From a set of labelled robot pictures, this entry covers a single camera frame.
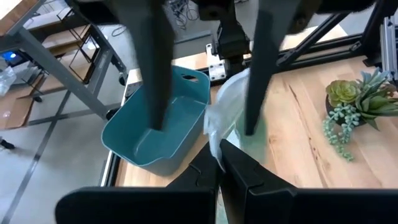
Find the basket handle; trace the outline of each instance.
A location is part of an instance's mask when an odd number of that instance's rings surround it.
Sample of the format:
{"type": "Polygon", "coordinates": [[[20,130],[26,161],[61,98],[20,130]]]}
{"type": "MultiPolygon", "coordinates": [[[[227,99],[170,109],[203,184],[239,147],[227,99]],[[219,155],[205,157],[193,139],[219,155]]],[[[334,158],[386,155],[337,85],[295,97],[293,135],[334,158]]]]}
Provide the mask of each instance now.
{"type": "Polygon", "coordinates": [[[202,75],[200,72],[196,71],[190,71],[189,74],[181,73],[181,78],[190,83],[208,83],[210,81],[207,75],[202,75]]]}

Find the string of pearls plant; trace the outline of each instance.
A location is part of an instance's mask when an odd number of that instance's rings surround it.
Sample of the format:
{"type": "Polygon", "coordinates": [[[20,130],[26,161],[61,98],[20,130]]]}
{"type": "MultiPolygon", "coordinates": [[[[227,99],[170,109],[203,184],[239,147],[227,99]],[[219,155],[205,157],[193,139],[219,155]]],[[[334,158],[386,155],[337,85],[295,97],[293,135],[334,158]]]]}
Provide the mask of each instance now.
{"type": "Polygon", "coordinates": [[[355,126],[359,125],[360,113],[356,112],[356,108],[350,104],[339,103],[337,107],[329,112],[323,121],[323,133],[336,152],[344,157],[347,161],[352,161],[354,157],[347,152],[345,145],[351,139],[351,135],[355,126]],[[339,118],[344,118],[345,122],[341,124],[341,131],[337,133],[336,122],[339,118]]]}

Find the white bracket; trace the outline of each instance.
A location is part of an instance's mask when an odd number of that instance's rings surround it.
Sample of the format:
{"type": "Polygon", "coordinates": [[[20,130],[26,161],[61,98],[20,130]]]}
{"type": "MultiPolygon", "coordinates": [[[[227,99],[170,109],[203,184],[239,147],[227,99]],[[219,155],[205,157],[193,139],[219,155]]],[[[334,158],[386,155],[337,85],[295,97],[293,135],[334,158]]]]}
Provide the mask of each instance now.
{"type": "Polygon", "coordinates": [[[223,80],[226,78],[225,61],[220,60],[218,55],[211,54],[211,44],[206,45],[207,66],[209,69],[210,81],[223,80]]]}

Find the wood grain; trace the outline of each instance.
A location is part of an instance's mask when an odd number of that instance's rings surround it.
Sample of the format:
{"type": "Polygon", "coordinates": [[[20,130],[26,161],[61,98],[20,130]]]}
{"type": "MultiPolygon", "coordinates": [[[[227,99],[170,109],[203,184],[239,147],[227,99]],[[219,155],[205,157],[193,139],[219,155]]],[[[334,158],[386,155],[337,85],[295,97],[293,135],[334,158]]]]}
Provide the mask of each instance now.
{"type": "MultiPolygon", "coordinates": [[[[284,48],[295,47],[311,30],[287,37],[284,48]]],[[[323,40],[346,35],[340,26],[323,40]]],[[[325,113],[325,87],[338,78],[355,79],[361,70],[372,71],[353,58],[324,65],[307,67],[274,76],[264,106],[267,120],[268,146],[262,165],[297,187],[315,188],[389,188],[398,187],[398,118],[379,118],[380,132],[370,126],[355,130],[347,147],[354,157],[346,162],[327,143],[322,132],[325,113]]],[[[205,54],[175,60],[176,65],[202,68],[205,54]]],[[[211,89],[212,101],[219,87],[211,89]]],[[[122,160],[117,186],[166,186],[182,171],[206,144],[207,137],[198,137],[179,170],[170,177],[159,177],[122,160]]]]}
{"type": "Polygon", "coordinates": [[[31,9],[38,0],[1,0],[0,37],[31,9]]]}

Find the desk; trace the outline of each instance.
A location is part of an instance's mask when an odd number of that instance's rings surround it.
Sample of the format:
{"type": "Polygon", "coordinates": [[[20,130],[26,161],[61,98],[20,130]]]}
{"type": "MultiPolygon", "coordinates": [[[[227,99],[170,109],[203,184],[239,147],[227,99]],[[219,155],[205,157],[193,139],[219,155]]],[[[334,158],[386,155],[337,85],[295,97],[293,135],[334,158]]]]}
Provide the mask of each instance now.
{"type": "Polygon", "coordinates": [[[15,49],[23,49],[44,70],[53,75],[67,90],[76,95],[89,109],[106,119],[107,107],[97,99],[100,86],[109,65],[112,63],[123,75],[126,68],[110,43],[105,39],[101,31],[92,26],[98,33],[96,42],[101,47],[102,57],[96,62],[98,76],[92,80],[88,88],[76,79],[72,72],[61,64],[23,25],[32,17],[32,14],[45,2],[45,0],[2,0],[5,7],[0,10],[0,53],[15,49]]]}
{"type": "MultiPolygon", "coordinates": [[[[312,29],[286,38],[283,48],[295,47],[312,29]]],[[[346,35],[340,26],[323,40],[346,35]]],[[[348,149],[356,158],[346,162],[327,143],[322,131],[325,117],[325,87],[337,78],[359,78],[359,71],[373,71],[362,57],[278,73],[267,93],[264,115],[267,120],[268,147],[257,159],[265,168],[297,187],[312,188],[393,188],[398,187],[398,118],[379,118],[381,132],[370,126],[358,127],[348,149]]],[[[197,54],[175,61],[192,69],[206,66],[206,55],[197,54]]],[[[137,70],[130,71],[128,83],[137,70]]],[[[211,89],[214,100],[219,87],[211,89]]],[[[179,170],[170,177],[159,177],[122,160],[116,186],[163,187],[176,178],[205,145],[198,137],[179,170]]]]}

